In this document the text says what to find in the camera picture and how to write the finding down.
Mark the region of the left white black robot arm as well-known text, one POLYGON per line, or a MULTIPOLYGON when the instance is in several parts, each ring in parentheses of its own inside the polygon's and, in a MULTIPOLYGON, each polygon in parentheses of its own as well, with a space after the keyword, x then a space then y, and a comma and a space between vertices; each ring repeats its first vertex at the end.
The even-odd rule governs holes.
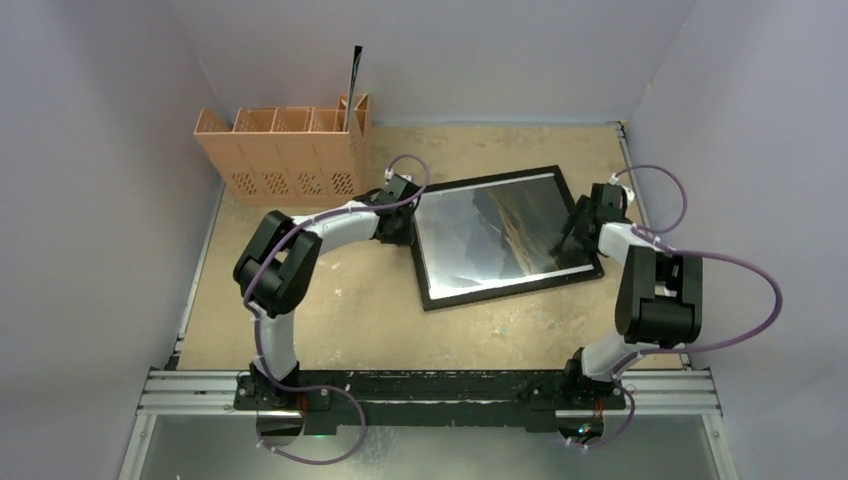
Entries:
POLYGON ((347 245, 378 241, 409 246, 412 220, 425 189, 393 175, 381 189, 316 214, 265 215, 236 262, 233 278, 250 312, 256 354, 254 369, 264 376, 259 395, 272 408, 297 399, 298 366, 294 314, 305 299, 318 260, 347 245))

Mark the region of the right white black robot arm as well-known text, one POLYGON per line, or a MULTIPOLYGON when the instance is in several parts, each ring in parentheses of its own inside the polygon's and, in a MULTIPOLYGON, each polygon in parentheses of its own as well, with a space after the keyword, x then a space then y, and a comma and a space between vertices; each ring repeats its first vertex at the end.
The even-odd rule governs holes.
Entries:
POLYGON ((626 216, 632 197, 625 186, 593 184, 549 251, 558 260, 585 253, 623 267, 613 331, 566 363, 561 392, 576 407, 611 394, 617 377, 649 350, 691 343, 701 332, 702 260, 674 254, 640 232, 626 216))

